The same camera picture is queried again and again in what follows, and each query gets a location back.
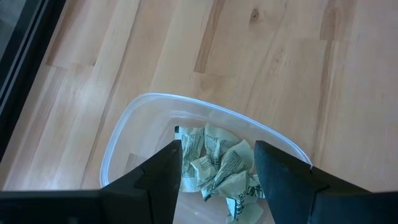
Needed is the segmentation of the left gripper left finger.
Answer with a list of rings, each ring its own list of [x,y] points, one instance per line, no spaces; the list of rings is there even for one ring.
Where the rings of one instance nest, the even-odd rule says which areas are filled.
[[[104,224],[172,224],[182,171],[182,143],[174,140],[101,189]]]

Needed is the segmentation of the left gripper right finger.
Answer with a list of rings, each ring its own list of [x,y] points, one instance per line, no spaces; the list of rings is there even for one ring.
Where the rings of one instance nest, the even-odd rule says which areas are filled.
[[[370,193],[265,141],[256,141],[254,158],[275,224],[310,224],[316,197],[323,191],[337,196]]]

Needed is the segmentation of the green white packet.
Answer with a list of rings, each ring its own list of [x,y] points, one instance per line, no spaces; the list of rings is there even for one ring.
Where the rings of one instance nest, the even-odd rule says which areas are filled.
[[[228,215],[226,224],[256,224],[264,209],[257,203],[264,199],[260,184],[249,185],[246,190],[239,189],[226,197]]]
[[[181,192],[198,192],[196,171],[191,165],[192,161],[200,157],[204,144],[204,128],[175,127],[175,139],[182,143],[182,177]]]
[[[213,164],[219,163],[221,156],[240,142],[231,132],[207,123],[204,130],[206,155]]]
[[[221,159],[218,173],[213,179],[213,186],[217,187],[232,174],[242,170],[251,170],[254,164],[254,151],[246,140],[229,148]]]
[[[202,197],[204,201],[209,200],[212,195],[239,199],[240,195],[244,195],[247,192],[249,183],[248,177],[248,172],[242,171],[225,178],[225,180],[222,180],[216,187],[209,183],[201,189]]]

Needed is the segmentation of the large clear plastic container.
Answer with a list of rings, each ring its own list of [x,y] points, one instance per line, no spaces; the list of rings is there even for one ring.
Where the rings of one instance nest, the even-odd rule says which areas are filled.
[[[207,123],[245,139],[251,146],[262,140],[310,162],[285,136],[239,113],[184,96],[147,93],[131,101],[115,126],[101,164],[100,186],[120,178],[168,145],[174,140],[176,126],[200,127]]]

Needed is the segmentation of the black aluminium table frame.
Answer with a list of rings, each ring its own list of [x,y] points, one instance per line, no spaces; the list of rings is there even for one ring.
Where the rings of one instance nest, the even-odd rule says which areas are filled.
[[[0,0],[0,161],[67,0]]]

